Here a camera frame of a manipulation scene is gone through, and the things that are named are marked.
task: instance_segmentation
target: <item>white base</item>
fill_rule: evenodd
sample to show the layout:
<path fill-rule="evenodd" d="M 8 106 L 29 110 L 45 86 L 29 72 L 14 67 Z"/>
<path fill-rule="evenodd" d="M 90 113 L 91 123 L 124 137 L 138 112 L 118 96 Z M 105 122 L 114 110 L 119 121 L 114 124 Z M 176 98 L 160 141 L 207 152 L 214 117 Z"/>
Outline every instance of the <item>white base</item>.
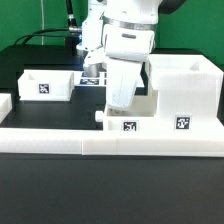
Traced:
<path fill-rule="evenodd" d="M 4 153 L 224 157 L 221 124 L 187 134 L 2 128 L 0 136 Z"/>

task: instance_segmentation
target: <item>white cube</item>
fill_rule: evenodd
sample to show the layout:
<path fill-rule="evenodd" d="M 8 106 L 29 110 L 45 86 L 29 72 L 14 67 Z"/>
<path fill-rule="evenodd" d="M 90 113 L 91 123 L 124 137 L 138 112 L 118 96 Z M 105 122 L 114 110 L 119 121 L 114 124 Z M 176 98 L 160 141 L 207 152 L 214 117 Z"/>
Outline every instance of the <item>white cube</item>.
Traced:
<path fill-rule="evenodd" d="M 24 70 L 18 86 L 20 100 L 69 101 L 74 89 L 74 72 Z"/>

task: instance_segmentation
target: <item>green background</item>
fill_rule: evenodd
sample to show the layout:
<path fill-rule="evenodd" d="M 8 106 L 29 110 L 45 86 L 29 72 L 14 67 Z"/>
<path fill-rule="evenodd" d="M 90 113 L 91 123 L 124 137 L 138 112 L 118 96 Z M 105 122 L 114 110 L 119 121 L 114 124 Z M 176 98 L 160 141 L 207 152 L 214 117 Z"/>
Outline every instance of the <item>green background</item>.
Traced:
<path fill-rule="evenodd" d="M 67 26 L 65 0 L 43 0 L 45 28 Z M 79 24 L 87 16 L 87 0 L 73 0 Z M 187 0 L 172 15 L 160 15 L 157 47 L 197 49 L 224 64 L 224 1 Z M 0 50 L 20 36 L 40 30 L 41 0 L 0 0 Z M 41 44 L 40 38 L 31 43 Z M 63 44 L 63 39 L 45 38 L 45 44 Z"/>

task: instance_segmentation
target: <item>black cable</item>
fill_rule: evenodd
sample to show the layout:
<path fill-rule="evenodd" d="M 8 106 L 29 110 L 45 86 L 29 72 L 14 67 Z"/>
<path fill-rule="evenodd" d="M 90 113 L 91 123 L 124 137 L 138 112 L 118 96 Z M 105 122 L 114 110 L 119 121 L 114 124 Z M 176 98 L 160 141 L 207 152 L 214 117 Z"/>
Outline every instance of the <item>black cable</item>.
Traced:
<path fill-rule="evenodd" d="M 68 38 L 74 38 L 74 37 L 72 37 L 72 36 L 63 36 L 63 35 L 30 34 L 30 35 L 24 35 L 24 36 L 18 38 L 18 39 L 15 41 L 14 45 L 17 45 L 18 42 L 19 42 L 20 40 L 24 39 L 24 38 L 30 38 L 30 39 L 31 39 L 31 38 L 33 38 L 33 37 L 68 37 Z"/>
<path fill-rule="evenodd" d="M 39 30 L 39 31 L 36 31 L 30 35 L 25 35 L 26 36 L 26 39 L 22 42 L 23 45 L 25 45 L 30 39 L 32 39 L 36 34 L 42 34 L 42 33 L 49 33 L 49 32 L 58 32 L 58 31 L 69 31 L 68 28 L 55 28 L 55 29 L 45 29 L 45 30 Z"/>
<path fill-rule="evenodd" d="M 68 26 L 77 26 L 76 19 L 74 17 L 72 1 L 66 0 L 67 12 L 68 12 Z"/>

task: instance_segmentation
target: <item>white container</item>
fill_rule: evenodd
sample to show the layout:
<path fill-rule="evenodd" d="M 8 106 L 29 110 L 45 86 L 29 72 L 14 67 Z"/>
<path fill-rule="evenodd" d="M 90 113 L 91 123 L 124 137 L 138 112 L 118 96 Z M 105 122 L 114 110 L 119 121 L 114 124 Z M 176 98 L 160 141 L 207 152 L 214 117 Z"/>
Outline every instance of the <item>white container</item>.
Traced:
<path fill-rule="evenodd" d="M 18 86 L 20 100 L 69 101 L 74 74 L 73 71 L 24 70 Z"/>
<path fill-rule="evenodd" d="M 0 94 L 0 124 L 11 110 L 11 94 Z"/>

